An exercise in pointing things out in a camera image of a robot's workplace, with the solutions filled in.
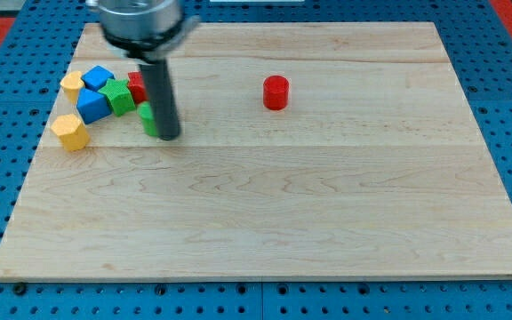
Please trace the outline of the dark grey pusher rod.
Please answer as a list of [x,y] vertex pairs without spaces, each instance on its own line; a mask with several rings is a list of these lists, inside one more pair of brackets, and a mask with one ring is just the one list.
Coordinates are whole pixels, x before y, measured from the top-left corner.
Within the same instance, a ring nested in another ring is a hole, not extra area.
[[167,60],[160,60],[155,64],[140,64],[139,68],[158,138],[161,140],[177,139],[181,132],[180,119]]

